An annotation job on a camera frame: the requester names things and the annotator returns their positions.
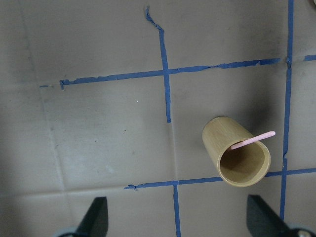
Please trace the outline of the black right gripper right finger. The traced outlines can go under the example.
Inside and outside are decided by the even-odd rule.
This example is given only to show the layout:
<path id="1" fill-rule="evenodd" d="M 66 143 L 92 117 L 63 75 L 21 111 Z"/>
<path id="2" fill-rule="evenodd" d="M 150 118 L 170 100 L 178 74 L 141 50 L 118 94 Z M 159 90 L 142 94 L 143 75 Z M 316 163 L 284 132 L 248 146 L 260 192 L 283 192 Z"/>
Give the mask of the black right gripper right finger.
<path id="1" fill-rule="evenodd" d="M 252 237 L 292 237 L 292 230 L 259 196 L 247 197 L 247 228 Z"/>

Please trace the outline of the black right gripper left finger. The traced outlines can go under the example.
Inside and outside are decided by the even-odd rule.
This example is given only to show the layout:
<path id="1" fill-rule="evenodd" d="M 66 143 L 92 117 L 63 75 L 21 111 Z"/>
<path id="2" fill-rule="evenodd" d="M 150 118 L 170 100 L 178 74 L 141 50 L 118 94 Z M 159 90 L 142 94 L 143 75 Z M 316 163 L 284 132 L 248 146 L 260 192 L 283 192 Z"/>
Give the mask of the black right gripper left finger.
<path id="1" fill-rule="evenodd" d="M 106 197 L 96 197 L 75 231 L 76 237 L 105 237 L 109 228 Z"/>

